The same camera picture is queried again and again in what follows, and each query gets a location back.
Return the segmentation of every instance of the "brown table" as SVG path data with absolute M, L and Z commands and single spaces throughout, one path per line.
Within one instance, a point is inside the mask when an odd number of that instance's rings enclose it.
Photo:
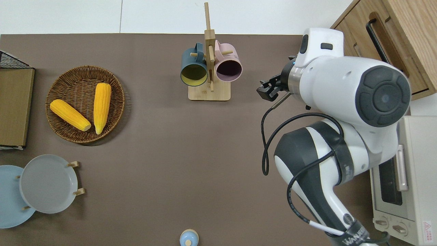
M 41 154 L 78 160 L 87 193 L 57 214 L 36 212 L 0 230 L 0 245 L 179 245 L 187 228 L 201 246 L 329 245 L 322 231 L 288 207 L 287 184 L 272 164 L 261 172 L 260 120 L 271 106 L 256 93 L 260 79 L 279 73 L 299 50 L 301 36 L 217 35 L 233 44 L 243 65 L 228 102 L 193 102 L 179 78 L 180 56 L 203 35 L 2 35 L 0 49 L 36 68 L 28 146 L 0 151 L 0 165 L 24 167 Z M 126 93 L 117 127 L 101 141 L 74 144 L 58 137 L 45 117 L 54 80 L 77 66 L 112 71 Z M 266 120 L 266 133 L 305 105 L 288 99 Z M 283 133 L 317 119 L 303 119 Z M 271 154 L 280 136 L 273 142 Z M 339 198 L 371 232 L 368 172 Z M 305 206 L 297 208 L 310 216 Z

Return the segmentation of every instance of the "warning label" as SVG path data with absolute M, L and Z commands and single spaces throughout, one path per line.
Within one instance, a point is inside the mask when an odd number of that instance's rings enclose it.
M 423 235 L 425 236 L 425 242 L 433 242 L 433 228 L 431 221 L 423 222 Z

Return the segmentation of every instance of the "oven door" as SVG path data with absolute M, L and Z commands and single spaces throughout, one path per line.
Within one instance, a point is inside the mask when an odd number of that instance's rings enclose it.
M 392 214 L 411 221 L 414 213 L 413 190 L 411 189 L 411 168 L 413 161 L 408 152 L 410 148 L 402 124 L 398 129 L 399 146 L 395 157 L 371 169 L 373 201 L 375 210 Z

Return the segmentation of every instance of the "toaster oven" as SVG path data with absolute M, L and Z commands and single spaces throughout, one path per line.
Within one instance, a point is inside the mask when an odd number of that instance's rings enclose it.
M 404 116 L 394 158 L 372 168 L 373 223 L 416 246 L 437 246 L 437 116 Z

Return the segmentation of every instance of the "oven knob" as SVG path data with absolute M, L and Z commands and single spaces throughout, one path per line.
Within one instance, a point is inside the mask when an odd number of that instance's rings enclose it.
M 408 235 L 407 226 L 404 223 L 399 223 L 398 225 L 392 226 L 393 230 L 399 232 L 403 236 Z
M 377 225 L 382 226 L 384 229 L 388 228 L 388 220 L 386 217 L 381 217 L 380 219 L 373 219 L 373 222 Z

